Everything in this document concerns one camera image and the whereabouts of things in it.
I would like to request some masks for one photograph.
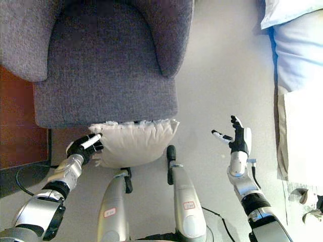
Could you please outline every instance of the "white label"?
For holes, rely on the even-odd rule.
[[[103,215],[105,218],[108,218],[112,215],[115,215],[116,213],[117,213],[116,208],[112,208],[112,209],[106,210]]]
[[[194,204],[194,202],[186,202],[186,203],[183,203],[183,205],[184,205],[184,209],[185,209],[185,210],[195,208],[195,204]]]

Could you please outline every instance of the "gray floor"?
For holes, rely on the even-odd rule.
[[[233,135],[231,114],[251,127],[251,158],[258,160],[258,181],[281,221],[286,222],[282,182],[277,179],[272,49],[266,32],[259,31],[258,2],[196,1],[187,54],[176,77],[176,119],[181,124],[172,144],[194,181],[201,204],[221,213],[240,242],[249,241],[250,228],[226,175],[230,150],[210,134],[218,129]],[[54,130],[53,162],[60,162],[69,142],[86,133],[85,128]],[[100,201],[113,173],[93,163],[84,168],[52,241],[95,241]],[[133,187],[128,196],[131,237],[174,231],[173,188],[167,185],[165,156],[133,168]],[[1,230],[10,226],[28,198],[18,192],[1,200]],[[208,213],[205,216],[215,241],[230,241],[221,220]]]

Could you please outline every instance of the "white fabric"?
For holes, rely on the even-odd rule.
[[[274,38],[278,85],[291,92],[323,82],[323,10],[274,26]]]
[[[321,88],[305,88],[280,96],[280,131],[284,123],[281,116],[286,118],[286,143],[280,145],[284,146],[284,165],[290,182],[311,186],[323,184],[321,92]]]
[[[286,23],[304,14],[323,9],[322,0],[265,0],[265,16],[261,29]]]
[[[93,133],[102,133],[104,145],[99,164],[105,167],[121,168],[143,165],[160,158],[174,137],[179,122],[158,120],[118,124],[107,122],[93,124]]]

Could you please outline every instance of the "gray armchair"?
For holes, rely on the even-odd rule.
[[[1,0],[1,64],[45,128],[173,117],[194,0]]]

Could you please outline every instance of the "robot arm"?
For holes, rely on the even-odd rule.
[[[212,134],[231,148],[231,160],[227,170],[230,183],[248,216],[252,229],[249,234],[251,242],[292,242],[286,230],[274,214],[270,203],[265,198],[259,185],[249,176],[247,163],[255,166],[254,160],[248,160],[251,152],[251,129],[243,128],[241,121],[231,116],[235,129],[235,139],[215,130]]]
[[[68,146],[67,159],[48,178],[44,188],[23,205],[13,227],[0,233],[1,241],[36,242],[56,236],[65,212],[64,201],[75,188],[82,165],[89,162],[96,151],[103,149],[99,141],[101,137],[102,134],[91,134]]]

